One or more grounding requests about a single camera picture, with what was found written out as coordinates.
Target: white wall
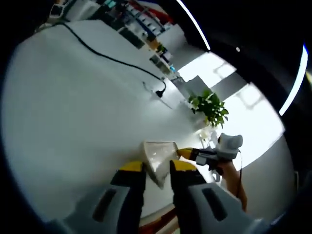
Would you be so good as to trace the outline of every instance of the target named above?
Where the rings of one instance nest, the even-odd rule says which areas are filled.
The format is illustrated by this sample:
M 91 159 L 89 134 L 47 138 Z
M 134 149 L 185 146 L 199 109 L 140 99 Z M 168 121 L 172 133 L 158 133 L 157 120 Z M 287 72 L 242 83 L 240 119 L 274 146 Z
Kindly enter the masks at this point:
M 242 77 L 233 73 L 211 89 L 225 100 L 246 84 Z M 200 77 L 188 81 L 186 86 L 198 95 L 207 88 Z M 259 97 L 250 86 L 240 92 L 241 98 L 247 102 Z M 244 137 L 242 182 L 248 198 L 248 213 L 272 221 L 283 213 L 295 194 L 291 154 L 285 138 L 281 136 L 283 126 L 265 99 L 250 110 L 238 97 L 227 99 L 225 105 L 230 112 L 229 122 L 220 131 Z M 240 168 L 239 156 L 234 164 Z
M 205 51 L 191 46 L 186 42 L 173 53 L 174 57 L 171 62 L 173 63 L 175 69 L 178 71 L 180 68 L 184 67 L 186 64 L 193 61 L 204 53 Z
M 168 31 L 160 34 L 157 40 L 161 42 L 171 54 L 174 54 L 177 49 L 186 43 L 184 32 L 178 24 L 173 25 Z
M 243 169 L 242 183 L 251 216 L 273 221 L 285 211 L 295 188 L 291 155 L 283 136 Z
M 234 72 L 221 80 L 218 84 L 211 87 L 211 90 L 218 95 L 220 100 L 224 101 L 243 88 L 246 84 L 246 81 L 239 74 Z

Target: black cable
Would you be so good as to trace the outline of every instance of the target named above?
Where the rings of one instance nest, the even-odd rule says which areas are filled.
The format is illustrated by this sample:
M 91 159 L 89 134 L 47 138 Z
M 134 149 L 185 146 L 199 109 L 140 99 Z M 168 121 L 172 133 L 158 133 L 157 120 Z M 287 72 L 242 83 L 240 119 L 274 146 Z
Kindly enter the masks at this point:
M 90 50 L 92 53 L 94 53 L 94 54 L 96 54 L 96 55 L 99 55 L 99 56 L 102 56 L 102 57 L 104 57 L 104 58 L 107 58 L 107 59 L 109 59 L 109 60 L 112 60 L 112 61 L 114 61 L 114 62 L 118 62 L 118 63 L 121 63 L 121 64 L 123 64 L 123 65 L 129 66 L 129 67 L 137 68 L 137 69 L 139 69 L 139 70 L 141 70 L 141 71 L 143 71 L 143 72 L 145 72 L 145 73 L 151 75 L 152 77 L 158 79 L 159 81 L 163 82 L 163 84 L 165 85 L 164 89 L 163 89 L 163 90 L 156 91 L 156 94 L 157 94 L 160 98 L 162 97 L 162 94 L 163 94 L 163 92 L 165 92 L 165 90 L 166 90 L 166 88 L 167 88 L 167 85 L 166 85 L 166 83 L 165 83 L 163 80 L 161 80 L 159 77 L 155 76 L 153 73 L 150 73 L 149 71 L 146 71 L 146 70 L 143 69 L 143 68 L 140 68 L 140 67 L 135 66 L 135 65 L 133 65 L 133 64 L 129 64 L 129 63 L 120 61 L 120 60 L 118 60 L 118 59 L 109 57 L 109 56 L 107 56 L 107 55 L 101 54 L 101 53 L 99 53 L 98 51 L 92 49 L 92 48 L 91 48 L 89 45 L 87 45 L 87 44 L 86 44 L 86 43 L 85 43 L 85 42 L 84 42 L 84 41 L 83 41 L 83 40 L 82 40 L 66 23 L 56 23 L 55 25 L 63 25 L 64 27 L 66 27 L 66 28 L 78 39 L 78 41 L 79 41 L 84 47 L 86 47 L 88 50 Z
M 243 172 L 243 167 L 242 167 L 242 153 L 241 151 L 239 150 L 240 152 L 240 173 L 239 173 L 239 181 L 238 181 L 238 186 L 237 186 L 237 194 L 236 194 L 236 197 L 238 198 L 238 195 L 239 195 L 239 192 L 240 192 L 240 184 L 242 182 L 242 172 Z

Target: ceiling light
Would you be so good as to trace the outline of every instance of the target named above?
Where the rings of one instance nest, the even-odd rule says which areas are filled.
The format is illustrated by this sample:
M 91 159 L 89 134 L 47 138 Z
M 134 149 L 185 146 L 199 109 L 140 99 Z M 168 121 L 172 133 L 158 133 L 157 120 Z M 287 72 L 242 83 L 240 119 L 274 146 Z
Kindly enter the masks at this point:
M 301 55 L 301 60 L 300 60 L 300 65 L 297 73 L 296 80 L 293 84 L 292 90 L 289 93 L 284 105 L 282 108 L 279 110 L 279 114 L 282 116 L 290 106 L 290 104 L 293 102 L 294 97 L 297 95 L 299 88 L 301 86 L 301 83 L 303 81 L 303 77 L 305 74 L 305 71 L 307 69 L 307 63 L 308 63 L 308 52 L 306 48 L 303 46 L 302 50 L 302 55 Z
M 203 34 L 203 32 L 201 31 L 198 23 L 196 22 L 196 20 L 194 19 L 194 17 L 192 16 L 192 14 L 190 13 L 189 9 L 186 8 L 186 6 L 184 5 L 184 3 L 181 0 L 176 0 L 180 6 L 183 8 L 183 10 L 186 12 L 186 14 L 188 14 L 188 16 L 190 17 L 190 19 L 192 20 L 193 24 L 195 25 L 196 29 L 198 30 L 199 34 L 201 35 L 201 38 L 203 38 L 204 43 L 207 47 L 208 50 L 210 50 L 210 46 L 205 38 L 205 35 Z

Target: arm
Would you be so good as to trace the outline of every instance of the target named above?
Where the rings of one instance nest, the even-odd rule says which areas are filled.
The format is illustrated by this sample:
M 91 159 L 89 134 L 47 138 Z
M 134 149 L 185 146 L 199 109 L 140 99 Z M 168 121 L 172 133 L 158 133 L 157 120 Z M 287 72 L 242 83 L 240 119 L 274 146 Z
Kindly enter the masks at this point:
M 246 197 L 242 183 L 240 182 L 239 184 L 239 172 L 236 171 L 236 168 L 233 165 L 232 161 L 227 162 L 227 163 L 220 163 L 218 167 L 222 168 L 223 170 L 222 176 L 226 181 L 226 187 L 228 191 L 234 196 L 238 195 L 237 198 L 241 201 L 242 208 L 246 212 L 247 197 Z

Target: human hand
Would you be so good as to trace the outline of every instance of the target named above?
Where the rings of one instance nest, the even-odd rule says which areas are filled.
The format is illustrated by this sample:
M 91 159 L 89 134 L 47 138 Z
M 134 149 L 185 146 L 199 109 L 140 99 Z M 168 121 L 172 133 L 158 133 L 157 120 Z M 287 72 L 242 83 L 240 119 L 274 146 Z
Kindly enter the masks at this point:
M 230 180 L 230 181 L 238 181 L 239 180 L 239 173 L 237 172 L 232 161 L 221 162 L 218 164 L 218 167 L 223 170 L 222 177 L 225 180 Z

